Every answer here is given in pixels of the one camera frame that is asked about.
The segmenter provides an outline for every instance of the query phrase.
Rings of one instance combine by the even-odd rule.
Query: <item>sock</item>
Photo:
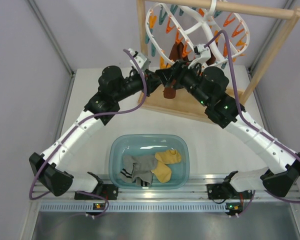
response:
[[[155,158],[164,164],[177,164],[181,162],[181,155],[177,150],[167,150],[163,152],[157,152]]]
[[[137,186],[151,186],[153,173],[151,170],[157,167],[158,161],[153,155],[144,156],[123,156],[123,169],[119,173],[120,178],[126,183],[133,183]]]
[[[154,170],[152,170],[153,174],[159,180],[160,183],[166,183],[170,181],[172,171],[170,167],[165,165],[164,163],[157,161],[157,166]]]

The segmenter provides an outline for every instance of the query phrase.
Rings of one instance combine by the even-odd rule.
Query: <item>black joint housing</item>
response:
[[[37,174],[42,164],[44,164],[45,160],[43,157],[43,155],[39,155],[35,152],[30,156],[29,162],[34,175]],[[74,177],[72,175],[55,169],[53,164],[47,163],[39,175],[38,180],[53,195],[58,197],[68,191],[72,185],[73,178]]]
[[[262,184],[270,193],[277,197],[285,197],[292,185],[300,176],[300,162],[295,160],[287,171],[273,174],[270,170],[260,177]]]

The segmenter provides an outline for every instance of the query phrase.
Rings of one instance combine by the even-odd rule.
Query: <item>wooden pole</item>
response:
[[[158,0],[147,0],[149,2],[158,2]],[[211,0],[160,0],[160,3],[164,4],[177,4],[188,7],[197,7],[209,9],[211,6]],[[258,5],[241,4],[235,2],[217,1],[217,11],[248,14],[276,19],[291,19],[294,16],[294,11],[290,9],[281,9],[274,7],[265,7]]]
[[[140,50],[144,55],[148,55],[146,44],[146,4],[145,0],[136,0],[136,10],[138,14]]]
[[[268,67],[278,54],[280,48],[283,46],[291,31],[294,29],[296,23],[300,19],[300,6],[294,9],[294,15],[290,20],[287,20],[280,30],[279,34],[276,36],[275,40],[271,44],[270,48],[263,57],[261,64],[258,66],[255,74],[253,75],[251,82],[244,91],[240,98],[240,103],[244,105],[248,100],[249,96],[253,93],[256,86],[258,85],[262,76],[266,73]]]

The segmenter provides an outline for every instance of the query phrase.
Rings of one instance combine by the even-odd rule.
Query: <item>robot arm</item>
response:
[[[152,93],[161,84],[160,79],[147,69],[150,62],[143,54],[129,51],[145,73],[147,93]],[[67,191],[91,193],[95,190],[101,182],[96,175],[69,172],[67,167],[78,149],[120,110],[119,102],[144,88],[141,76],[134,68],[124,78],[119,67],[108,66],[98,82],[98,92],[90,98],[72,126],[47,150],[41,154],[33,153],[29,158],[34,175],[45,164],[38,180],[55,196]]]
[[[187,66],[185,62],[176,62],[171,68],[160,69],[155,73],[164,79],[162,83],[166,87],[184,87],[199,103],[206,106],[205,113],[212,122],[238,137],[268,166],[255,171],[232,172],[216,190],[222,191],[221,195],[229,199],[246,190],[267,190],[277,197],[285,197],[300,176],[300,162],[289,152],[299,158],[300,153],[282,143],[275,144],[277,139],[258,125],[244,106],[240,105],[241,112],[238,112],[236,100],[225,93],[229,80],[221,69],[211,66],[200,74],[201,66],[198,71]]]

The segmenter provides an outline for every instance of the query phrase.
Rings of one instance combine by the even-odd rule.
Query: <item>blue plastic basin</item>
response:
[[[121,180],[119,173],[124,168],[123,156],[154,155],[168,149],[177,150],[182,160],[180,163],[168,164],[172,175],[169,182],[161,183],[153,175],[150,187],[137,186],[135,182],[127,183]],[[109,177],[113,184],[123,189],[177,189],[182,187],[189,178],[189,152],[185,141],[175,135],[137,134],[118,137],[112,144],[109,159]]]

